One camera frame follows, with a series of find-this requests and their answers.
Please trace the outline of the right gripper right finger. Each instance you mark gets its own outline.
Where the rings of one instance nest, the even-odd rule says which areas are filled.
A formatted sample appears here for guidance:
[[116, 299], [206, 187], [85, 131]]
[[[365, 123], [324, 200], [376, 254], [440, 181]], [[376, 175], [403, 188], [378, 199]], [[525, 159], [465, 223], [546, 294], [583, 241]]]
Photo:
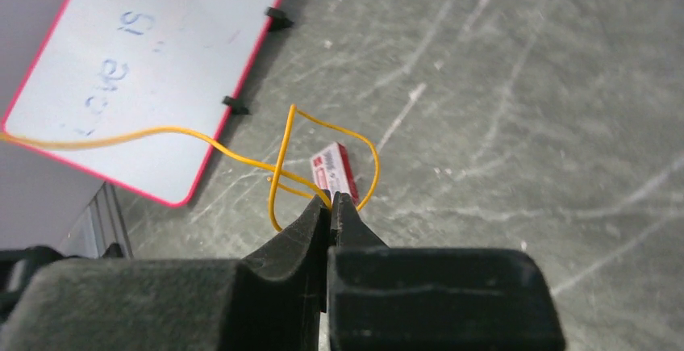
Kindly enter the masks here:
[[526, 254], [390, 247], [347, 194], [331, 212], [327, 315], [334, 350], [563, 350], [548, 284]]

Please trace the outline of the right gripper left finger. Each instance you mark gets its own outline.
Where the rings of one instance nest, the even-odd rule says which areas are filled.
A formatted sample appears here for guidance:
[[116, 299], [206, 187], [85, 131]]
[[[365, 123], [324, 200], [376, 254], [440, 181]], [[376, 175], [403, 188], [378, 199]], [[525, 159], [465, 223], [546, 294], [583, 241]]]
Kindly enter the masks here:
[[58, 258], [14, 296], [4, 350], [316, 350], [330, 214], [319, 199], [242, 259]]

